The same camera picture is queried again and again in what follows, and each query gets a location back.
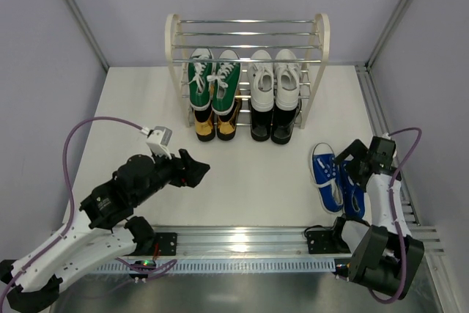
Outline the gold loafer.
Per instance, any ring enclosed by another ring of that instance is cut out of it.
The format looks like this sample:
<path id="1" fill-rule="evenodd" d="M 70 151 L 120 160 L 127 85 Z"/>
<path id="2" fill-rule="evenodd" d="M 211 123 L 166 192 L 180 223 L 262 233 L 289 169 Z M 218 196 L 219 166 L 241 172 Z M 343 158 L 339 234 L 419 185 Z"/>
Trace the gold loafer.
<path id="1" fill-rule="evenodd" d="M 201 142 L 209 142 L 215 138 L 214 113 L 209 106 L 203 111 L 193 111 L 196 136 Z"/>
<path id="2" fill-rule="evenodd" d="M 242 107 L 241 98 L 234 99 L 234 105 L 227 115 L 217 117 L 217 137 L 222 141 L 230 141 L 235 137 L 237 131 L 237 120 Z"/>

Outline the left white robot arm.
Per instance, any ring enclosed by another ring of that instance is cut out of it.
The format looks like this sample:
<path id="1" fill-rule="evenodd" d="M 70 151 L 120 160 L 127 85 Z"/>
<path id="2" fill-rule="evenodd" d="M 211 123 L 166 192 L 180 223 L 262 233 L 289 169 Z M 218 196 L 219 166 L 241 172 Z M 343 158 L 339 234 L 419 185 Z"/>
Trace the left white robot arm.
<path id="1" fill-rule="evenodd" d="M 126 255 L 146 254 L 155 232 L 134 210 L 166 185 L 195 188 L 210 165 L 179 155 L 134 155 L 94 188 L 71 222 L 22 259 L 1 261 L 4 296 L 17 312 L 41 312 L 96 267 Z"/>

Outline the white sneaker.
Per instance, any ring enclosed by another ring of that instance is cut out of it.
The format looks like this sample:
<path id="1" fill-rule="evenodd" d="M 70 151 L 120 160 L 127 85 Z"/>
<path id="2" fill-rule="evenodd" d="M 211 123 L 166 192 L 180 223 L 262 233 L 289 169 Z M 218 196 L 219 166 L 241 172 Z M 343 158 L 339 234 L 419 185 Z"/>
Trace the white sneaker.
<path id="1" fill-rule="evenodd" d="M 281 49 L 273 65 L 277 80 L 276 106 L 283 111 L 295 110 L 300 91 L 300 63 L 289 49 Z"/>
<path id="2" fill-rule="evenodd" d="M 247 76 L 251 89 L 252 109 L 267 112 L 274 104 L 274 74 L 271 56 L 265 50 L 256 51 L 248 63 Z"/>

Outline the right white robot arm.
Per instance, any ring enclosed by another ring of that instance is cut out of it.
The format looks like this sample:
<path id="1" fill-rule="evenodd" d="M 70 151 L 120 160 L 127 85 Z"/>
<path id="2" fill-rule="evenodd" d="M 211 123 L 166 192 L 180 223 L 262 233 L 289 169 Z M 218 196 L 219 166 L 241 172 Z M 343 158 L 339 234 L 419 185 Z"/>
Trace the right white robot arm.
<path id="1" fill-rule="evenodd" d="M 371 222 L 342 216 L 334 226 L 351 253 L 347 278 L 383 304 L 406 296 L 424 256 L 424 244 L 412 236 L 402 210 L 395 151 L 395 141 L 375 136 L 370 145 L 356 139 L 335 160 L 371 205 Z"/>

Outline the green canvas sneaker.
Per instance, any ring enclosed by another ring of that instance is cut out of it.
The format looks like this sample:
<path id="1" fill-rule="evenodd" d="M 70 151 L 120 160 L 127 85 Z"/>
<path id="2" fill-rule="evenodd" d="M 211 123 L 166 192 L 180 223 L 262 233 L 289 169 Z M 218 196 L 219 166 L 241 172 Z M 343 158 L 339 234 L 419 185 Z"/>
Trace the green canvas sneaker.
<path id="1" fill-rule="evenodd" d="M 197 48 L 188 63 L 188 86 L 190 105 L 194 111 L 203 111 L 210 104 L 210 83 L 208 76 L 213 73 L 213 53 L 208 48 Z"/>
<path id="2" fill-rule="evenodd" d="M 212 108 L 217 115 L 227 115 L 235 104 L 235 96 L 241 77 L 239 56 L 231 49 L 223 51 L 215 63 L 215 69 L 207 80 L 213 84 Z"/>

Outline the black leather shoe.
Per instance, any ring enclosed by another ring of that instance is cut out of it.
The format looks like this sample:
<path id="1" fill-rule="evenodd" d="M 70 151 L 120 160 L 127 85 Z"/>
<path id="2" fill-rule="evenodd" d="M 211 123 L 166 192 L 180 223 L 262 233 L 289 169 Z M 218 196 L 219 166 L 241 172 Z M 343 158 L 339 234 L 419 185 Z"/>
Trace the black leather shoe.
<path id="1" fill-rule="evenodd" d="M 267 141 L 270 138 L 272 130 L 273 109 L 268 111 L 257 111 L 249 102 L 250 115 L 250 132 L 251 137 L 255 141 Z"/>
<path id="2" fill-rule="evenodd" d="M 271 129 L 271 140 L 280 145 L 289 143 L 292 138 L 293 128 L 295 121 L 301 110 L 301 102 L 298 103 L 297 107 L 291 111 L 280 109 L 278 106 L 274 106 L 273 120 Z"/>

